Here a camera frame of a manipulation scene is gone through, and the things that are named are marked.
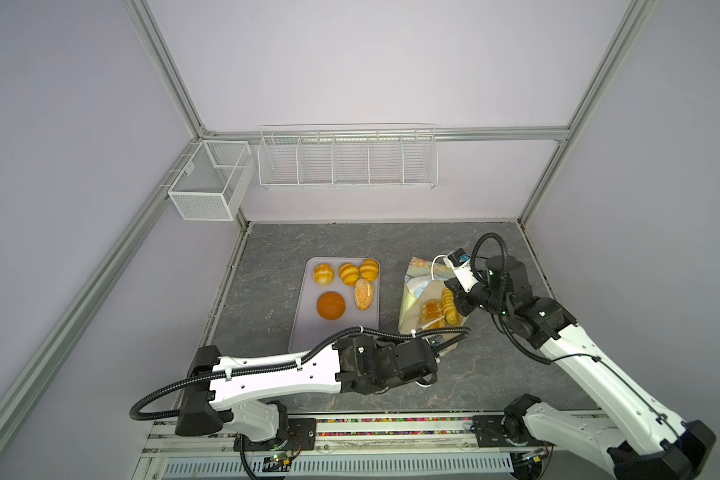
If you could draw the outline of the white kitchen tongs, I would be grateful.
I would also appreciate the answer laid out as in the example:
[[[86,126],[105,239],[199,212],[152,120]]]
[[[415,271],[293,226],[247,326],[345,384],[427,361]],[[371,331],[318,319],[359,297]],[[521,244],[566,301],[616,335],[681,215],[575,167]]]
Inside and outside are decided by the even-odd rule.
[[[416,326],[414,329],[411,330],[411,336],[416,337],[417,335],[420,335],[422,332],[431,330],[431,329],[437,329],[437,328],[444,328],[446,326],[446,321],[444,316],[439,316],[437,318],[427,320],[424,323],[420,323],[418,326]]]

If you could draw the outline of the round brown bun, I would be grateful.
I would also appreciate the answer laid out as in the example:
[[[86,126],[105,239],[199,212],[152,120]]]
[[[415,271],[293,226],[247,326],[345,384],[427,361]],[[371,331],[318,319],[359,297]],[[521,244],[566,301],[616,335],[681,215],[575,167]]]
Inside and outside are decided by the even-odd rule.
[[[317,314],[329,321],[340,319],[346,311],[344,298],[337,292],[329,291],[319,296],[316,301]]]

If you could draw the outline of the oval sesame bread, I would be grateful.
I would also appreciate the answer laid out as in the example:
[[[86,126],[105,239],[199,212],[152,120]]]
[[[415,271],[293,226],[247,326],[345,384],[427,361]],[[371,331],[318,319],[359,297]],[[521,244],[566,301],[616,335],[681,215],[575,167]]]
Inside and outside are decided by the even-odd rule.
[[[367,310],[374,298],[374,288],[371,281],[359,278],[354,285],[354,302],[358,310]]]

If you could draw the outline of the floral paper bag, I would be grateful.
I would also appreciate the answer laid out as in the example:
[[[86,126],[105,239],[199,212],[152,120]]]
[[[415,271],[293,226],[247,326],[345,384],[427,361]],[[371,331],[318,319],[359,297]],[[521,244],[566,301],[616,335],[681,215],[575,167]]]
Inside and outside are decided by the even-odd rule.
[[[445,281],[454,279],[453,272],[444,264],[419,257],[413,257],[407,267],[403,299],[400,308],[398,330],[400,333],[411,333],[418,326],[421,305],[427,300],[441,302]],[[460,315],[462,326],[465,317]]]

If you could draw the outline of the yellow twisted bread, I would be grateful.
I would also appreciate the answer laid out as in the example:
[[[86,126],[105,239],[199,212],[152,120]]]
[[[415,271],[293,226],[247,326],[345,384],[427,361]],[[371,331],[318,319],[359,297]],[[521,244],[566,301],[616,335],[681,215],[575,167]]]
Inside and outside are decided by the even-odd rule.
[[[338,269],[338,275],[344,285],[353,287],[360,279],[359,268],[351,263],[344,263]]]
[[[380,266],[376,260],[366,259],[360,264],[358,270],[362,279],[365,279],[368,282],[373,282],[379,276]]]

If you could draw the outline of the round sesame bun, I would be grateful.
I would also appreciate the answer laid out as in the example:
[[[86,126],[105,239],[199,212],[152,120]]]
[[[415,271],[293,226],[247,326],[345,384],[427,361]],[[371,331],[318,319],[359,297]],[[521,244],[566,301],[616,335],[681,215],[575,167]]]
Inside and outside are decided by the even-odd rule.
[[[334,270],[330,264],[318,264],[312,273],[314,282],[319,286],[328,286],[333,282]]]

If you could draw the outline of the ridged spiral bread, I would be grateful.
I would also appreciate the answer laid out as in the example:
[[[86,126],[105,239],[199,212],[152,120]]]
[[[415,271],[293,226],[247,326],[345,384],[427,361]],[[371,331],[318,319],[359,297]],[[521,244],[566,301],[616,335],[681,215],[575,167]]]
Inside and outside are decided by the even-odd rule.
[[[444,320],[448,325],[459,326],[461,324],[461,317],[455,304],[455,296],[449,288],[442,290],[441,309]]]

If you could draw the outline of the long golden pastry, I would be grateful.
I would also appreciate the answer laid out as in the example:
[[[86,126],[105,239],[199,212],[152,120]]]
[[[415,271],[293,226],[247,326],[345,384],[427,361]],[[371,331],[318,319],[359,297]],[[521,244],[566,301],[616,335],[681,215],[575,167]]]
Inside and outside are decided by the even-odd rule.
[[[439,300],[427,300],[421,305],[418,325],[439,316],[443,316],[441,302]]]

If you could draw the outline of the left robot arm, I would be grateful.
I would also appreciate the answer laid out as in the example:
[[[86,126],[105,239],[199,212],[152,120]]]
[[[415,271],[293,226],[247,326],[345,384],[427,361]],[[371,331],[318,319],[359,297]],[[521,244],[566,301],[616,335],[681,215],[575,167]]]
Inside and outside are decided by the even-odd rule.
[[[237,358],[215,346],[197,351],[187,376],[139,399],[135,421],[173,418],[175,433],[199,437],[230,424],[255,442],[285,435],[287,410],[277,398],[300,393],[384,393],[433,380],[438,355],[423,335],[388,334],[355,326],[313,349],[287,355]]]

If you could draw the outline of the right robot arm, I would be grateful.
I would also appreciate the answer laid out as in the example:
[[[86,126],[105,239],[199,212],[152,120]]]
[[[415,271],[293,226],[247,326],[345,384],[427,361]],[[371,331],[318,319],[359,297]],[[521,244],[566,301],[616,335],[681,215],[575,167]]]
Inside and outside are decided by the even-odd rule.
[[[526,356],[557,365],[603,410],[612,427],[588,424],[524,394],[504,410],[505,435],[568,450],[616,479],[695,479],[716,442],[702,421],[686,421],[631,379],[560,303],[534,295],[522,262],[492,257],[484,272],[461,249],[446,256],[446,283],[457,311],[481,309],[498,320]]]

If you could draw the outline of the lavender tray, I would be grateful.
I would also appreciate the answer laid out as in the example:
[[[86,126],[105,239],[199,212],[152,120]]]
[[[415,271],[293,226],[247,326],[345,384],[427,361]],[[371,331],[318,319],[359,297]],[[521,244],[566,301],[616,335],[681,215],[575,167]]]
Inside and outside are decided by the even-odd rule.
[[[380,267],[372,258],[313,257],[306,263],[288,351],[309,350],[352,326],[380,322]]]

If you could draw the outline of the aluminium front rail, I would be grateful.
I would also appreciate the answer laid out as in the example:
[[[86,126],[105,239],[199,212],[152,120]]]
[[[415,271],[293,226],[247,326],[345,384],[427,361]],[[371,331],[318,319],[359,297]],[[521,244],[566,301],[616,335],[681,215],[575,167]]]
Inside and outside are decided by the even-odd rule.
[[[563,410],[577,420],[574,433],[584,440],[605,440],[616,426],[602,410]],[[308,455],[392,453],[471,453],[479,450],[510,452],[573,452],[562,441],[521,440],[512,443],[506,436],[501,411],[445,411],[405,413],[295,414],[288,420],[287,440],[251,443],[248,452],[300,452]],[[220,432],[202,437],[181,437],[174,433],[173,420],[156,421],[142,447],[142,458],[227,456],[239,452],[236,432],[225,426]]]

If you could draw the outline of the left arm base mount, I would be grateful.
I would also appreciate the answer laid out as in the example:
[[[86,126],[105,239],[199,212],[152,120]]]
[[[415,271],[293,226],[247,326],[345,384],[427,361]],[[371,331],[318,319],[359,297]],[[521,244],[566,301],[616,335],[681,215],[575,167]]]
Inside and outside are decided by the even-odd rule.
[[[253,442],[248,438],[236,439],[234,451],[243,447],[246,452],[267,451],[312,451],[317,439],[317,419],[314,417],[289,417],[286,426],[279,428],[275,437],[263,442]]]

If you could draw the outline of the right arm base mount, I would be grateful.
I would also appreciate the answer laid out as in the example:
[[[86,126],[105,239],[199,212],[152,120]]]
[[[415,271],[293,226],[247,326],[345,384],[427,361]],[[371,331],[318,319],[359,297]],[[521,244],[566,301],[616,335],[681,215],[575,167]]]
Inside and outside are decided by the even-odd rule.
[[[475,415],[469,431],[479,447],[551,447],[550,443],[532,437],[519,420],[503,414]]]

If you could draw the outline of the aluminium frame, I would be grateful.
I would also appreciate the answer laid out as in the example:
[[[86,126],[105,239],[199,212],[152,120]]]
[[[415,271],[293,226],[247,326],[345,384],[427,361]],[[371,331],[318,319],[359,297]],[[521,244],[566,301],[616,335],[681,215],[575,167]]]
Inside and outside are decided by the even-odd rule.
[[[552,139],[558,145],[517,219],[521,228],[527,227],[541,199],[551,184],[563,160],[583,131],[598,102],[627,56],[635,38],[656,7],[653,1],[632,1],[613,35],[596,73],[571,121],[565,127],[477,127],[444,130],[442,141],[498,141]],[[189,129],[190,145],[201,140],[229,140],[229,133],[206,130],[194,107],[188,90],[178,73],[175,62],[151,8],[144,1],[124,4],[145,51],[152,60],[174,105]],[[53,327],[23,371],[0,401],[0,459],[10,447],[23,424],[29,418],[42,395],[47,391],[82,335],[106,301],[127,266],[154,228],[168,202],[168,188],[174,174],[168,174],[139,213],[129,223],[94,273],[83,284],[65,313]]]

